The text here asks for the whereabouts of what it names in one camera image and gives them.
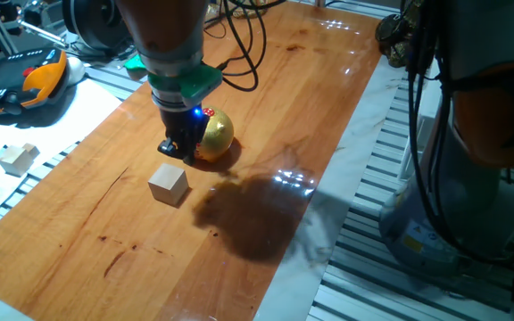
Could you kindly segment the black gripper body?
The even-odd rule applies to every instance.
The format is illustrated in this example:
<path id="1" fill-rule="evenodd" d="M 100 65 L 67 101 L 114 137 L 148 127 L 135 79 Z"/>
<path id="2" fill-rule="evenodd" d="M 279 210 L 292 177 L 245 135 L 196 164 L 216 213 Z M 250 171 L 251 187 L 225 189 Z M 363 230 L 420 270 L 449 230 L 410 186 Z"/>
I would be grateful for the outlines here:
<path id="1" fill-rule="evenodd" d="M 203 113 L 201 105 L 186 111 L 161 110 L 161 116 L 166 138 L 175 142 L 181 155 L 186 151 L 196 150 L 207 127 L 207 115 Z"/>

